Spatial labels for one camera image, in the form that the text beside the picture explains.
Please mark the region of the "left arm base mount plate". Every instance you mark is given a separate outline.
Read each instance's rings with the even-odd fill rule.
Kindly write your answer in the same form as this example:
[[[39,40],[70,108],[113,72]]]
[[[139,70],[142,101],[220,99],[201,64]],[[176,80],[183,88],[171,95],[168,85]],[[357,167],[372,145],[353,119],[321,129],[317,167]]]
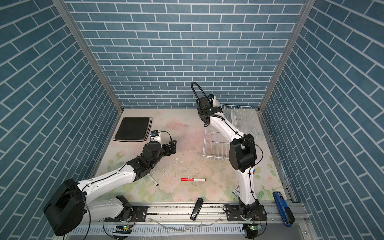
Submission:
[[[148,213],[148,206],[133,206],[130,209],[124,208],[123,211],[115,218],[105,218],[107,223],[119,223],[119,222],[145,222]]]

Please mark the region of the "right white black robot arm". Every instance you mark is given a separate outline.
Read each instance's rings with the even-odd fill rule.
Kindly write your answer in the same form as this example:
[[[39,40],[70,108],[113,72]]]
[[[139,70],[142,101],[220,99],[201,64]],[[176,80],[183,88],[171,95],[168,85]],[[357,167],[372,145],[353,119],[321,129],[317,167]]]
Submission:
[[[238,196],[241,215],[250,219],[261,209],[255,193],[253,173],[257,164],[257,145],[252,134],[238,130],[224,115],[214,95],[197,99],[197,111],[204,126],[213,126],[229,142],[229,161],[238,173],[240,195]]]

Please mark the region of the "black square plate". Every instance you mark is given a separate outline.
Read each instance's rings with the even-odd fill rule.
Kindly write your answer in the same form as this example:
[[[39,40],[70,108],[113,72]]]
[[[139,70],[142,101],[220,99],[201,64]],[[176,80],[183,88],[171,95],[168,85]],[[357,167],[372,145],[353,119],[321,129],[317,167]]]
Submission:
[[[117,142],[144,142],[147,140],[152,118],[150,117],[124,117],[114,137]]]

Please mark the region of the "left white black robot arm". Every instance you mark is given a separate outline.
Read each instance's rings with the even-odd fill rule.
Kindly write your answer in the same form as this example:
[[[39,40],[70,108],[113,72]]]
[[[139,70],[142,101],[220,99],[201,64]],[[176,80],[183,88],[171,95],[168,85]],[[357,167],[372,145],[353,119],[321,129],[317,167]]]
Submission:
[[[160,162],[162,157],[168,157],[177,152],[177,141],[162,144],[150,141],[145,144],[143,151],[134,159],[127,161],[122,167],[109,173],[88,180],[76,182],[68,179],[61,183],[43,208],[56,236],[64,236],[75,229],[81,222],[94,219],[96,212],[102,218],[128,218],[130,211],[128,201],[119,197],[114,204],[118,210],[107,208],[100,210],[91,207],[91,202],[99,196],[125,184],[130,184],[147,176]]]

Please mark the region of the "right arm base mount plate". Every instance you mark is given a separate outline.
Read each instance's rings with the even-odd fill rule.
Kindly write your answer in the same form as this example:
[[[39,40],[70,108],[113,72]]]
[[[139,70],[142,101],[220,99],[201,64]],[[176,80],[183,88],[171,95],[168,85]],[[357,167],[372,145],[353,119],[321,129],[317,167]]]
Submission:
[[[256,211],[255,214],[245,217],[242,215],[239,205],[225,204],[222,206],[223,211],[227,217],[228,222],[240,222],[240,221],[266,221],[267,212],[263,205]]]

